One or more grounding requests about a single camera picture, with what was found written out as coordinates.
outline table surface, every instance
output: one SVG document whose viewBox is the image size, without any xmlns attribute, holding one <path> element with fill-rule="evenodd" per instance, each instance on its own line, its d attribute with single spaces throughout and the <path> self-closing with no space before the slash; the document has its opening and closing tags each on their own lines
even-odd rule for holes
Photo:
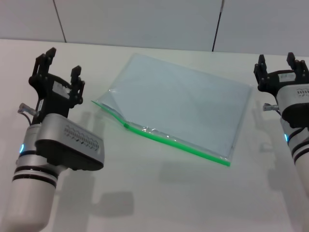
<svg viewBox="0 0 309 232">
<path fill-rule="evenodd" d="M 71 69 L 82 67 L 84 103 L 69 119 L 103 137 L 105 164 L 60 175 L 44 232 L 301 231 L 309 204 L 279 116 L 262 112 L 275 100 L 256 90 L 258 55 L 13 40 L 0 40 L 0 217 L 28 126 L 17 109 L 21 102 L 35 107 L 28 78 L 35 58 L 51 47 L 50 73 L 69 81 Z M 133 134 L 91 103 L 134 53 L 253 85 L 230 167 Z M 289 69 L 284 56 L 266 60 L 268 72 Z"/>
</svg>

